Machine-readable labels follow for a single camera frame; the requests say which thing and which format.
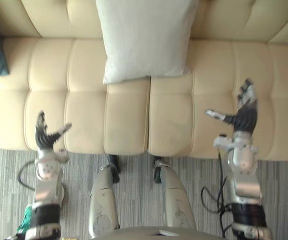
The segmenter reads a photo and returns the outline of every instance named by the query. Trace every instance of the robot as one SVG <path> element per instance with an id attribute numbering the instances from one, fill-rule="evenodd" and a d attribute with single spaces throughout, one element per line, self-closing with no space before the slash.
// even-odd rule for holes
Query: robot
<path id="1" fill-rule="evenodd" d="M 223 114 L 207 109 L 205 114 L 233 125 L 232 138 L 220 134 L 213 142 L 226 151 L 222 159 L 220 192 L 216 213 L 232 212 L 233 234 L 238 240 L 272 240 L 262 206 L 262 193 L 256 177 L 258 149 L 252 145 L 252 134 L 257 123 L 257 97 L 252 82 L 247 79 L 238 95 L 238 112 Z M 25 240 L 59 240 L 61 237 L 60 209 L 64 197 L 61 184 L 61 164 L 69 160 L 68 153 L 53 151 L 54 143 L 72 125 L 69 123 L 56 133 L 47 134 L 45 115 L 41 112 L 35 126 L 38 158 L 35 160 L 37 184 L 32 204 L 30 228 Z M 173 236 L 173 240 L 220 240 L 218 236 L 198 232 L 187 192 L 172 167 L 161 157 L 154 157 L 154 182 L 162 186 L 164 226 L 120 228 L 113 184 L 120 181 L 118 157 L 108 155 L 108 164 L 100 169 L 91 190 L 88 231 L 96 240 L 151 240 L 156 236 Z M 228 169 L 223 178 L 222 164 Z M 224 192 L 227 202 L 224 203 Z M 222 237 L 225 231 L 222 222 Z"/>

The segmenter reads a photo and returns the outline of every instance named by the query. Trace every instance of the carpet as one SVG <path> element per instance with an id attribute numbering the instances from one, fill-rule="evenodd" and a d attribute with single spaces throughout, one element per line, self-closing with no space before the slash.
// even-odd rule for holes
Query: carpet
<path id="1" fill-rule="evenodd" d="M 62 236 L 89 239 L 88 218 L 92 182 L 104 155 L 70 153 L 70 161 L 63 165 L 65 198 L 61 210 Z M 24 209 L 33 199 L 33 192 L 17 183 L 17 172 L 36 152 L 0 149 L 0 240 L 14 234 L 22 221 Z M 117 212 L 121 228 L 161 226 L 162 187 L 153 182 L 153 157 L 148 153 L 121 156 L 120 182 L 114 185 Z M 207 185 L 213 193 L 219 188 L 219 168 L 215 159 L 191 157 L 166 158 L 179 175 L 192 205 L 198 231 L 220 236 L 218 216 L 207 212 L 200 200 L 200 191 Z M 288 161 L 260 161 L 257 170 L 263 194 L 266 221 L 275 240 L 288 240 Z M 34 185 L 33 165 L 23 172 L 22 180 Z M 232 216 L 224 216 L 224 225 Z M 232 231 L 228 239 L 234 239 Z"/>

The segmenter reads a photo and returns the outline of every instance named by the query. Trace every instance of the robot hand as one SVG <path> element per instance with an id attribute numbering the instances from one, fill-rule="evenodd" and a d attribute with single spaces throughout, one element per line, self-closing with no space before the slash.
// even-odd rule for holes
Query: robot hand
<path id="1" fill-rule="evenodd" d="M 219 113 L 207 109 L 205 114 L 234 126 L 234 131 L 253 133 L 257 123 L 257 97 L 250 79 L 246 79 L 237 96 L 238 111 L 236 115 Z"/>
<path id="2" fill-rule="evenodd" d="M 47 134 L 48 126 L 45 124 L 45 114 L 43 111 L 41 111 L 37 116 L 37 121 L 35 125 L 35 141 L 36 141 L 37 147 L 40 150 L 53 149 L 54 143 L 71 127 L 72 127 L 72 124 L 67 123 L 58 131 L 52 134 Z"/>

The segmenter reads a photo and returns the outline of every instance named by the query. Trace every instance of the sofa seat cushion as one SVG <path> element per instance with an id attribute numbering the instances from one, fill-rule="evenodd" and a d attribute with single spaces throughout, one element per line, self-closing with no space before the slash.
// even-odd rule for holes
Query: sofa seat cushion
<path id="1" fill-rule="evenodd" d="M 158 156 L 216 158 L 213 140 L 232 127 L 204 114 L 235 113 L 251 78 L 258 97 L 253 143 L 264 160 L 288 161 L 288 45 L 194 40 L 182 77 L 151 79 L 148 150 Z"/>
<path id="2" fill-rule="evenodd" d="M 7 38 L 10 74 L 0 76 L 0 148 L 36 150 L 35 123 L 48 131 L 71 122 L 55 148 L 139 154 L 148 145 L 149 78 L 103 85 L 102 40 Z"/>

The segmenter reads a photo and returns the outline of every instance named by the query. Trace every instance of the black joint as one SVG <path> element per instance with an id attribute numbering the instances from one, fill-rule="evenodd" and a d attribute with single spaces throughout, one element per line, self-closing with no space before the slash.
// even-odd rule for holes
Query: black joint
<path id="1" fill-rule="evenodd" d="M 48 204 L 34 208 L 30 219 L 30 227 L 34 228 L 45 224 L 59 224 L 60 211 L 61 208 L 59 204 Z"/>
<path id="2" fill-rule="evenodd" d="M 266 227 L 266 216 L 262 205 L 239 204 L 231 205 L 234 223 L 256 227 Z"/>

